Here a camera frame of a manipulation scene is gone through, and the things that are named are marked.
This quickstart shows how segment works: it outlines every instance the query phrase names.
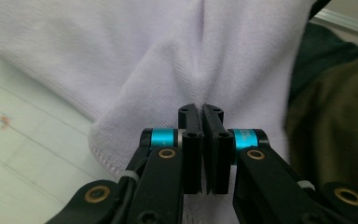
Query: fabric fold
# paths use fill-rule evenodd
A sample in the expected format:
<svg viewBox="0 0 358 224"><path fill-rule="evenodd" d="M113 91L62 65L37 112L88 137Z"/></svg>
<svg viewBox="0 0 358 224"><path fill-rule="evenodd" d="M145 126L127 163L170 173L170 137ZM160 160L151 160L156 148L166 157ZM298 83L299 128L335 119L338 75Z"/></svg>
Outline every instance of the fabric fold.
<svg viewBox="0 0 358 224"><path fill-rule="evenodd" d="M143 128L176 127L182 105L263 129L287 159L290 74L314 1L0 0L0 57L95 123L90 149L112 175ZM186 196L185 223L237 223L228 195Z"/></svg>

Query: olive cloth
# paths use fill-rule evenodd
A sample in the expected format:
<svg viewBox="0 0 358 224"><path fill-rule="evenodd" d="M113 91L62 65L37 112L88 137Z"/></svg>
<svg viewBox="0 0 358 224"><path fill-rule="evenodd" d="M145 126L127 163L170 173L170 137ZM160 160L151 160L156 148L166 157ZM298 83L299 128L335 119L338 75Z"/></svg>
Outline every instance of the olive cloth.
<svg viewBox="0 0 358 224"><path fill-rule="evenodd" d="M289 105L292 166L321 186L358 187L358 59L322 72Z"/></svg>

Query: blue ring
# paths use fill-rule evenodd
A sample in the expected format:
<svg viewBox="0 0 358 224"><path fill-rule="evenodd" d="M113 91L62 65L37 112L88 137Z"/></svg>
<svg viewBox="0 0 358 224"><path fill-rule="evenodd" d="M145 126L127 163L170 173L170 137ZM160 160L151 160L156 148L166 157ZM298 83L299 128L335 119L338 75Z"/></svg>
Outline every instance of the blue ring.
<svg viewBox="0 0 358 224"><path fill-rule="evenodd" d="M258 147L258 139L253 129L233 129L233 132L236 151L234 164L236 165L240 151L247 147Z"/></svg>
<svg viewBox="0 0 358 224"><path fill-rule="evenodd" d="M154 147L173 147L173 129L153 129L150 150Z"/></svg>

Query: dark green fabric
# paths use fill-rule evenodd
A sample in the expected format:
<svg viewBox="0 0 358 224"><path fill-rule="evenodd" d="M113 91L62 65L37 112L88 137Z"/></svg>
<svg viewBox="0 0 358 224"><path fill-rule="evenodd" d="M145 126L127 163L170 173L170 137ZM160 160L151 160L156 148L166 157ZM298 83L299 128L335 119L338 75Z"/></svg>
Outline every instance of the dark green fabric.
<svg viewBox="0 0 358 224"><path fill-rule="evenodd" d="M289 102L324 70L358 59L358 46L321 25L308 23L296 57Z"/></svg>
<svg viewBox="0 0 358 224"><path fill-rule="evenodd" d="M313 80L290 104L286 124L295 170L319 186L358 187L358 60Z"/></svg>

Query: brass ring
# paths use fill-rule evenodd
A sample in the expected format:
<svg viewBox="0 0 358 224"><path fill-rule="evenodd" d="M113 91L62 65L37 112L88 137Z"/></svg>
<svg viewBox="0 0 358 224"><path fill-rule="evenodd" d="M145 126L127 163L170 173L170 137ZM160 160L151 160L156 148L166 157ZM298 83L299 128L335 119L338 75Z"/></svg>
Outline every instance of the brass ring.
<svg viewBox="0 0 358 224"><path fill-rule="evenodd" d="M358 193L352 189L337 188L334 194L344 203L358 206Z"/></svg>
<svg viewBox="0 0 358 224"><path fill-rule="evenodd" d="M105 185L96 186L92 189L89 189L86 192L84 198L88 203L99 203L107 198L110 194L110 188Z"/></svg>
<svg viewBox="0 0 358 224"><path fill-rule="evenodd" d="M173 149L165 148L160 150L158 155L163 159L170 159L176 155L176 152Z"/></svg>
<svg viewBox="0 0 358 224"><path fill-rule="evenodd" d="M263 152L261 152L261 151L259 151L259 150L255 150L255 149L248 150L248 151L246 152L246 154L247 154L250 158L252 158L252 159L254 159L254 160L258 160L258 161L263 160L264 158L266 158L266 155L264 155Z"/></svg>

